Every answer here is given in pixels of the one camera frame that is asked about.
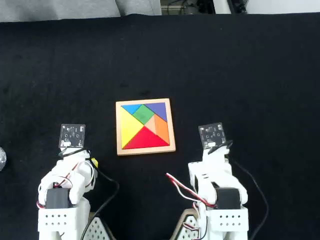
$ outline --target yellow triangle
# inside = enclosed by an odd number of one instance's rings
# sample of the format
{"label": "yellow triangle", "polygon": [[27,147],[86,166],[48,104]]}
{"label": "yellow triangle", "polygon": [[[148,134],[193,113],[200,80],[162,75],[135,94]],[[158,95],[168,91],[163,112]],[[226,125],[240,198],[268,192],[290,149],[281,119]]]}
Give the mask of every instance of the yellow triangle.
{"label": "yellow triangle", "polygon": [[134,116],[120,107],[121,115],[121,143],[122,148],[143,128],[143,124]]}

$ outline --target tangram puzzle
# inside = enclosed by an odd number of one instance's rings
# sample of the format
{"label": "tangram puzzle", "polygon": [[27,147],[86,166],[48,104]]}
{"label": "tangram puzzle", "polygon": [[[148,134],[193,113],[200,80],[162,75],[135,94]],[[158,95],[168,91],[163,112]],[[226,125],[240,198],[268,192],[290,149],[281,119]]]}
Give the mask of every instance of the tangram puzzle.
{"label": "tangram puzzle", "polygon": [[176,150],[168,98],[118,101],[117,154],[149,154]]}

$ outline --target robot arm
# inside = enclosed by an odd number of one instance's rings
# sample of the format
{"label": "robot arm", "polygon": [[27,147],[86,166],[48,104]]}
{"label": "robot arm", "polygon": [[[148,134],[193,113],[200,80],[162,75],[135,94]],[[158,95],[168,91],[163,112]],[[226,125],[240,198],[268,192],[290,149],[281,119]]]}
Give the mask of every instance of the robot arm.
{"label": "robot arm", "polygon": [[[66,154],[71,154],[78,148],[61,149]],[[72,205],[79,203],[84,193],[94,189],[96,182],[96,171],[90,161],[86,150],[66,156],[58,160],[56,166],[48,172],[41,180],[38,187],[38,202],[45,206],[48,190],[54,188],[70,189],[69,200]]]}
{"label": "robot arm", "polygon": [[[78,151],[67,148],[65,154]],[[84,193],[95,187],[97,173],[86,150],[63,160],[41,180],[38,188],[39,240],[79,240],[88,223],[89,201]]]}
{"label": "robot arm", "polygon": [[[196,197],[193,199],[196,214],[182,215],[182,227],[176,228],[171,239],[247,240],[249,217],[248,209],[243,204],[248,201],[248,193],[232,175],[232,167],[226,158],[232,142],[226,141],[221,123],[200,126],[199,132],[203,144],[202,161],[188,164],[194,191],[179,182],[181,187]],[[178,180],[174,177],[170,179],[177,184]]]}
{"label": "robot arm", "polygon": [[85,125],[62,124],[59,141],[62,159],[38,187],[39,240],[113,239],[98,217],[88,225],[90,204],[83,195],[95,187],[98,162],[90,159],[90,153],[83,148],[84,138]]}

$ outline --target yellow connector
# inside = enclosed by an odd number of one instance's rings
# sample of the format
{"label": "yellow connector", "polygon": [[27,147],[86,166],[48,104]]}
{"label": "yellow connector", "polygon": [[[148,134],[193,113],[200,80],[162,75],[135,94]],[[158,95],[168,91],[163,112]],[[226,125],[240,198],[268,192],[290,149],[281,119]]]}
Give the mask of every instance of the yellow connector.
{"label": "yellow connector", "polygon": [[95,167],[98,168],[99,163],[98,163],[97,159],[95,159],[94,157],[92,157],[92,158],[91,158],[91,161],[93,162],[93,164],[95,165]]}

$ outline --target wooden frame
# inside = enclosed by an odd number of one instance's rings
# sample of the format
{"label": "wooden frame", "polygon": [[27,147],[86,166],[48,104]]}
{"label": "wooden frame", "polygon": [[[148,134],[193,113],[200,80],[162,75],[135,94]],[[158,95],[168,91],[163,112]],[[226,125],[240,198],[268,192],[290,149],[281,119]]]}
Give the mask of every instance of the wooden frame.
{"label": "wooden frame", "polygon": [[[134,148],[134,149],[122,149],[121,116],[120,116],[119,108],[121,108],[122,105],[155,104],[155,103],[165,103],[170,145],[169,146]],[[169,98],[133,100],[133,101],[117,101],[115,103],[115,113],[116,113],[116,152],[119,156],[166,153],[166,152],[174,152],[176,150],[175,134],[174,134],[174,127],[173,127],[173,122],[172,122],[172,115],[171,115],[171,107],[170,107]]]}

